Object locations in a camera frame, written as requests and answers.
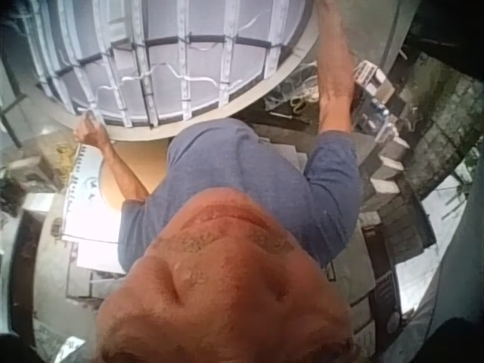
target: wooden board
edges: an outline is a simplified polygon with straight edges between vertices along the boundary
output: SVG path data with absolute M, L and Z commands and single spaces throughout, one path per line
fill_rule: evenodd
M 168 139 L 139 142 L 117 142 L 114 148 L 129 168 L 138 176 L 149 193 L 152 193 L 166 174 Z M 105 163 L 100 174 L 101 195 L 114 209 L 121 210 L 124 197 Z

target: scissors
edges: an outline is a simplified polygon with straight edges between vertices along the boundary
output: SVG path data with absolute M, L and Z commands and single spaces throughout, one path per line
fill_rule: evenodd
M 293 98 L 289 101 L 289 105 L 295 116 L 301 116 L 304 110 L 308 107 L 308 103 L 304 101 L 303 98 Z

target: man's right arm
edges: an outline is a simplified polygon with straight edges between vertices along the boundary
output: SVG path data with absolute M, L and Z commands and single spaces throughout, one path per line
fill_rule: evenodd
M 354 92 L 352 55 L 334 1 L 317 1 L 321 135 L 305 176 L 312 192 L 318 229 L 325 242 L 323 246 L 315 246 L 315 250 L 320 262 L 327 263 L 345 248 L 355 229 L 361 192 L 358 163 L 350 137 Z
M 317 1 L 320 34 L 319 132 L 351 132 L 350 107 L 355 90 L 352 55 L 346 43 L 341 16 L 334 0 Z

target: man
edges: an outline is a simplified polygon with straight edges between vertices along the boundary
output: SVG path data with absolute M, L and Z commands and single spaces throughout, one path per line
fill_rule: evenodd
M 169 147 L 148 195 L 85 119 L 124 197 L 123 286 L 98 316 L 97 359 L 289 362 L 348 352 L 348 307 L 321 267 L 355 228 L 359 178 L 350 104 L 352 58 L 333 0 L 319 0 L 321 119 L 301 174 L 234 119 L 200 123 Z

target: white cable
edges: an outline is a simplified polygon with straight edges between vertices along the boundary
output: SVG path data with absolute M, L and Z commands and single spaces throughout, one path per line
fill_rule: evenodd
M 176 72 L 176 70 L 172 67 L 171 64 L 166 63 L 166 62 L 154 64 L 148 72 L 142 73 L 140 76 L 134 76 L 134 77 L 124 76 L 123 78 L 121 78 L 121 83 L 123 83 L 125 81 L 138 81 L 138 80 L 143 79 L 144 77 L 150 76 L 155 71 L 155 69 L 158 68 L 159 66 L 168 67 L 168 69 L 173 74 L 173 76 L 175 76 L 178 79 L 185 79 L 189 82 L 210 82 L 215 87 L 217 87 L 217 88 L 219 87 L 219 84 L 217 83 L 217 81 L 215 81 L 213 78 L 210 78 L 210 77 L 181 76 L 180 74 L 178 74 Z M 237 81 L 235 81 L 234 83 L 231 84 L 230 89 L 237 87 L 242 82 L 243 82 L 242 79 L 238 79 Z
M 28 19 L 33 17 L 33 14 L 9 14 L 7 17 L 11 17 L 12 19 Z
M 241 26 L 238 31 L 241 32 L 243 30 L 246 30 L 246 29 L 249 29 L 252 25 L 254 25 L 256 23 L 256 21 L 264 14 L 270 12 L 271 9 L 265 9 L 262 13 L 260 13 L 259 15 L 257 15 L 256 17 L 254 17 L 249 23 L 245 24 L 244 26 Z
M 18 34 L 20 34 L 24 38 L 27 37 L 27 34 L 24 33 L 22 30 L 20 30 L 18 25 L 13 20 L 3 20 L 0 24 L 11 27 L 12 29 L 14 29 Z
M 206 48 L 198 48 L 198 47 L 195 47 L 194 45 L 189 45 L 188 47 L 190 49 L 194 49 L 196 51 L 211 51 L 212 49 L 214 49 L 218 44 L 220 43 L 213 43 L 211 46 L 209 47 L 206 47 Z

